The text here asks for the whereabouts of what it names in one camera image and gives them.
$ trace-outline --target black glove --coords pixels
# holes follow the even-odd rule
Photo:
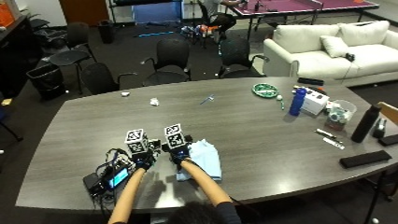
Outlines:
[[[143,168],[146,171],[158,161],[151,151],[134,155],[132,161],[136,163],[136,169]]]
[[[169,153],[171,153],[171,161],[176,165],[180,165],[181,161],[184,161],[184,159],[189,157],[188,145],[171,149]]]

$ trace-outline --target sofa cushion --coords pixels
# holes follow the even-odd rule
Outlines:
[[[297,53],[293,57],[299,60],[300,77],[340,79],[357,73],[356,64],[345,58],[332,58],[324,50]]]
[[[273,40],[291,53],[323,50],[320,37],[337,35],[339,25],[279,25]]]
[[[370,24],[357,26],[353,24],[339,24],[340,32],[337,34],[352,46],[381,44],[386,38],[389,22],[377,21]]]
[[[349,46],[343,38],[331,35],[321,36],[321,42],[327,52],[333,58],[344,57],[349,53]]]
[[[398,71],[398,50],[385,45],[351,47],[353,63],[359,66],[357,77]]]

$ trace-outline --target green plate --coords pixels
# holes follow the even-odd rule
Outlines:
[[[253,86],[253,93],[264,98],[275,98],[279,95],[276,86],[267,83],[256,84]]]

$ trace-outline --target white box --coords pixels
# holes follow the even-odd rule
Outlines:
[[[164,128],[164,136],[167,144],[169,145],[169,148],[173,149],[176,147],[185,146],[185,137],[181,130],[181,125],[175,124],[169,127]]]
[[[325,108],[331,97],[317,91],[311,90],[309,88],[307,88],[307,91],[308,94],[301,109],[305,109],[312,114],[317,115]]]
[[[128,131],[124,142],[132,154],[148,151],[148,137],[144,129]]]

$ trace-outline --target light blue towel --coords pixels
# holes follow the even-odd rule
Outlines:
[[[208,173],[215,180],[221,180],[221,167],[219,152],[215,146],[207,142],[205,139],[197,141],[189,146],[189,155],[193,162],[201,167],[201,169]],[[185,169],[177,172],[177,180],[185,181],[191,179],[192,176],[188,174]]]

